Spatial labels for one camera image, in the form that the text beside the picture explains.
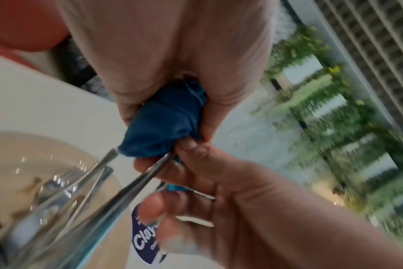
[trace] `beige plate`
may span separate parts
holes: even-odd
[[[11,219],[17,212],[27,210],[40,184],[80,161],[88,167],[97,162],[69,144],[26,134],[0,133],[0,220]],[[109,178],[92,200],[90,211],[119,190],[117,179]],[[131,214],[126,211],[85,268],[124,268],[131,236]]]

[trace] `forearm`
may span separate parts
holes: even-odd
[[[289,261],[302,268],[403,269],[403,250],[361,217],[279,175],[269,175],[271,184],[263,190],[267,195],[259,195],[264,207],[250,209],[259,211],[252,221]]]

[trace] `purple label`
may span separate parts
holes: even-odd
[[[160,252],[159,243],[155,238],[159,223],[148,227],[142,224],[138,219],[138,206],[132,212],[132,244],[143,261],[159,264],[166,257],[166,254]]]

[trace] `hand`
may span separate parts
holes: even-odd
[[[73,37],[126,124],[163,85],[196,76],[206,93],[201,134],[259,82],[277,0],[57,0]]]
[[[159,178],[216,199],[162,191],[141,203],[143,223],[161,221],[156,238],[165,251],[202,255],[228,269],[403,268],[403,250],[349,210],[209,143],[185,138],[175,152],[184,165],[169,163]],[[136,160],[135,169],[155,161]]]

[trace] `blue microfiber cloth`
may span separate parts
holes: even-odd
[[[163,156],[176,140],[201,140],[199,125],[207,95],[198,81],[176,81],[160,89],[132,119],[119,152],[128,157]]]

